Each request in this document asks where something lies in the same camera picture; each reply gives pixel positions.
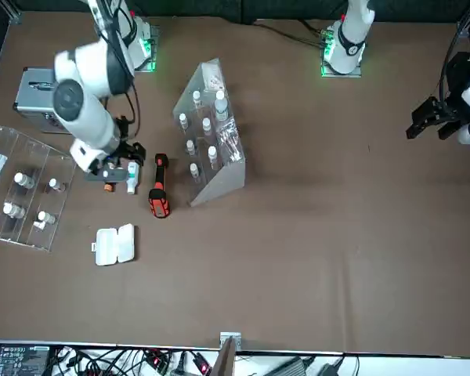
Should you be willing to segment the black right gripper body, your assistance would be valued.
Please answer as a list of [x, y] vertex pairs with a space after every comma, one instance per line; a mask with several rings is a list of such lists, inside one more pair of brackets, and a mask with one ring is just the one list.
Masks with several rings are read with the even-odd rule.
[[106, 161], [119, 161], [121, 158], [134, 160], [134, 149], [122, 141], [119, 135], [111, 136], [106, 145]]

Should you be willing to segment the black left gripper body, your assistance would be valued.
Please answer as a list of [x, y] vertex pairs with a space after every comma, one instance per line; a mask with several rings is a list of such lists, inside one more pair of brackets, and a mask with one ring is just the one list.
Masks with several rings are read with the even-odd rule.
[[461, 125], [470, 122], [470, 108], [460, 97], [448, 97], [444, 101], [436, 98], [437, 115], [436, 124], [446, 124], [458, 121]]

